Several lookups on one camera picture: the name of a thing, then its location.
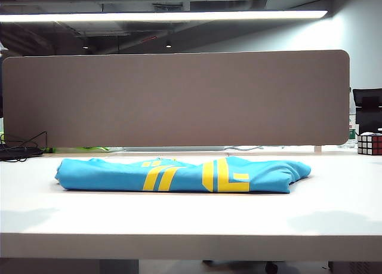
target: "rubik's cube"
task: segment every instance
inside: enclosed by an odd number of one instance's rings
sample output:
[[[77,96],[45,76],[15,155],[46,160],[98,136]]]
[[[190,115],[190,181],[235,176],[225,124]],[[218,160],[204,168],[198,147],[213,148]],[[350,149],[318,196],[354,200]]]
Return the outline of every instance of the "rubik's cube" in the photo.
[[[358,153],[382,155],[382,136],[358,136]]]

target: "desk surface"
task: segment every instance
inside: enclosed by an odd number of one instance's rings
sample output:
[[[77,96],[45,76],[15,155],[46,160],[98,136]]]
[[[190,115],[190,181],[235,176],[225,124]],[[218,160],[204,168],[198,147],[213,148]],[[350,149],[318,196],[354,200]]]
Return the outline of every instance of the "desk surface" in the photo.
[[[382,261],[382,156],[245,156],[310,165],[287,195],[65,191],[62,158],[0,165],[2,257]]]

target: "ceiling light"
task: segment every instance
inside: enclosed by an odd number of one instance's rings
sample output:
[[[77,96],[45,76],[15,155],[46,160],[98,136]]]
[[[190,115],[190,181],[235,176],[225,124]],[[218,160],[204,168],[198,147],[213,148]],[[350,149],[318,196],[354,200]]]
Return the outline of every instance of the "ceiling light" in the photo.
[[[60,14],[3,14],[0,22],[52,21],[210,21],[254,19],[319,19],[327,11],[220,11],[205,13],[60,13]]]

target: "black cable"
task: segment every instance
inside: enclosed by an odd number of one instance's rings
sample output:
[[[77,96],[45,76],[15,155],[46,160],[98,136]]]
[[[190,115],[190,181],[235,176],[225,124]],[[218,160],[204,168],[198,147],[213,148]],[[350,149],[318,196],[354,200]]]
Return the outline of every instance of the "black cable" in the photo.
[[[224,150],[242,150],[244,152],[248,151],[248,150],[256,150],[256,149],[262,149],[263,146],[256,146],[256,147],[252,147],[250,149],[241,149],[239,146],[229,146],[229,147],[225,147]]]
[[[34,139],[45,134],[45,146],[40,148]],[[8,143],[19,143],[16,146],[9,146]],[[1,134],[0,136],[0,161],[2,162],[25,162],[28,158],[42,155],[47,151],[48,134],[46,131],[39,133],[28,140],[11,134]]]

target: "blue t-shirt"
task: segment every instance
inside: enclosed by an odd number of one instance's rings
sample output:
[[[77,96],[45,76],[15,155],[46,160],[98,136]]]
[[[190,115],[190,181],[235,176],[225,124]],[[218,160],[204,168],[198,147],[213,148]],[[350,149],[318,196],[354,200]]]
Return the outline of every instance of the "blue t-shirt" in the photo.
[[[171,159],[117,164],[63,159],[56,179],[69,190],[135,192],[281,192],[310,174],[295,161],[252,162],[230,156],[192,165]]]

